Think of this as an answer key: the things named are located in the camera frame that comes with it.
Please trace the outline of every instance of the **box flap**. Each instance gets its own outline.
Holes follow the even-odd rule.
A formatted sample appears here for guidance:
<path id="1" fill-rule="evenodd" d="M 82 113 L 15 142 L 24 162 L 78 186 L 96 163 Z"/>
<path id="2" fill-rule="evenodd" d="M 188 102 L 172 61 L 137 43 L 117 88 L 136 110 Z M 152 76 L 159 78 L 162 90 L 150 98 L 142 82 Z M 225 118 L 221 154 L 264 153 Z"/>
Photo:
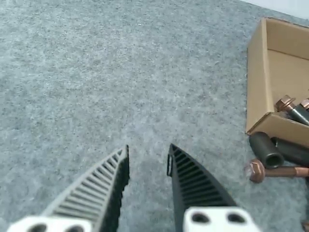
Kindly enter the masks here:
<path id="1" fill-rule="evenodd" d="M 287 141 L 309 147 L 309 127 L 290 119 L 271 113 L 254 127 L 251 133 L 262 131 L 270 137 L 278 137 Z"/>
<path id="2" fill-rule="evenodd" d="M 258 25 L 248 46 L 247 83 L 248 132 L 265 114 L 274 111 L 270 89 L 266 19 Z"/>

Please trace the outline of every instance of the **ribbed gripper pad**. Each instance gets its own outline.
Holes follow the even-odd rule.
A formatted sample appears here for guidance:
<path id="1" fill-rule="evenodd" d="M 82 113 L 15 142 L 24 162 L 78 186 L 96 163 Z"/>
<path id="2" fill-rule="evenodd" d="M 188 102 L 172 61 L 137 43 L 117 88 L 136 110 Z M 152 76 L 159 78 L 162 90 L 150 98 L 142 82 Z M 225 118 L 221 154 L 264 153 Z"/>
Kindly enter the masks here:
<path id="1" fill-rule="evenodd" d="M 122 192 L 128 181 L 126 145 L 90 168 L 60 194 L 43 215 L 87 219 L 93 225 L 92 232 L 115 232 Z"/>
<path id="2" fill-rule="evenodd" d="M 176 232 L 183 231 L 183 214 L 192 206 L 236 206 L 221 184 L 200 163 L 174 144 L 168 155 L 172 177 Z"/>

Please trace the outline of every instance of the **hex bolt head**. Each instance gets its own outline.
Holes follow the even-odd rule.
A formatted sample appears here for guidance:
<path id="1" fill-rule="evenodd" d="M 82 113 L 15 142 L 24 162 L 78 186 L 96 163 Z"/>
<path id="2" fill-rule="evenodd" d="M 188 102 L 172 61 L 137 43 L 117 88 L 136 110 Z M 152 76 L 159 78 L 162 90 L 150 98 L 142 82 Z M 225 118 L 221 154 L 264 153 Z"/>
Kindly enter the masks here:
<path id="1" fill-rule="evenodd" d="M 255 183 L 261 183 L 265 178 L 265 168 L 258 159 L 251 160 L 249 164 L 251 171 L 250 180 Z"/>
<path id="2" fill-rule="evenodd" d="M 306 110 L 309 109 L 309 98 L 304 99 L 301 103 L 300 103 Z"/>
<path id="3" fill-rule="evenodd" d="M 291 98 L 289 95 L 284 95 L 279 101 L 276 102 L 276 108 L 280 111 L 290 111 L 295 108 L 293 102 L 295 98 Z"/>

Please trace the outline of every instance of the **black tube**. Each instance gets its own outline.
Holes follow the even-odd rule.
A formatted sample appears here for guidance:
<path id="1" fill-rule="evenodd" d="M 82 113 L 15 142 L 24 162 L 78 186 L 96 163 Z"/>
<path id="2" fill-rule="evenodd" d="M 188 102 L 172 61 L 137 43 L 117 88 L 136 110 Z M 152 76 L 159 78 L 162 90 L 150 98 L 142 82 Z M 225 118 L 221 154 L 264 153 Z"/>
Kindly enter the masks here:
<path id="1" fill-rule="evenodd" d="M 309 167 L 309 148 L 277 137 L 271 140 L 286 161 Z"/>
<path id="2" fill-rule="evenodd" d="M 288 113 L 295 121 L 309 126 L 309 112 L 302 105 L 297 105 Z"/>
<path id="3" fill-rule="evenodd" d="M 265 168 L 277 168 L 284 163 L 279 150 L 264 132 L 256 132 L 249 137 L 249 143 L 255 156 L 262 162 Z"/>

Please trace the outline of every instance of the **mounting hole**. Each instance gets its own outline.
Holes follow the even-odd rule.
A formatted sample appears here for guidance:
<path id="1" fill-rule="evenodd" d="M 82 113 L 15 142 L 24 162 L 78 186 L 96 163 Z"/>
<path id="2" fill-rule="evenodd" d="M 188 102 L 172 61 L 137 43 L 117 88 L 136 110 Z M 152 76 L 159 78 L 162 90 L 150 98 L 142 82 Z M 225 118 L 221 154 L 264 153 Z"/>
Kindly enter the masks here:
<path id="1" fill-rule="evenodd" d="M 38 224 L 35 226 L 32 226 L 30 230 L 27 232 L 45 232 L 47 229 L 47 226 L 45 224 Z"/>
<path id="2" fill-rule="evenodd" d="M 208 217 L 202 213 L 195 213 L 192 215 L 192 221 L 199 223 L 207 223 L 209 222 Z"/>
<path id="3" fill-rule="evenodd" d="M 65 232 L 84 232 L 84 229 L 81 226 L 72 226 L 68 228 Z"/>
<path id="4" fill-rule="evenodd" d="M 230 222 L 245 223 L 245 219 L 244 219 L 242 216 L 240 216 L 240 215 L 238 215 L 238 214 L 235 214 L 235 213 L 229 214 L 229 215 L 227 216 L 227 219 L 228 219 Z"/>

